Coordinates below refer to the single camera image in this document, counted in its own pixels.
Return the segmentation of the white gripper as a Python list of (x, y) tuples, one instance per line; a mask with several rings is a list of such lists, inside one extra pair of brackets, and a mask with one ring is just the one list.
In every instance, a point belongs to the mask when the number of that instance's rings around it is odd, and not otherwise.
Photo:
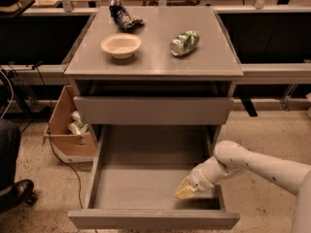
[(212, 189), (225, 176), (226, 168), (215, 156), (195, 166), (189, 176), (186, 176), (175, 190), (179, 200), (190, 199), (195, 192), (205, 192)]

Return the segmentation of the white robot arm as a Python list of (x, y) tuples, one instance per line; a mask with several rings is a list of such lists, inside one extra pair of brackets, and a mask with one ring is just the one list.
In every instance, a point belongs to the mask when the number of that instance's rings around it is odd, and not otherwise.
[(213, 156), (190, 171), (175, 196), (180, 200), (194, 198), (242, 170), (251, 171), (295, 195), (291, 233), (311, 233), (311, 166), (253, 152), (232, 141), (217, 143)]

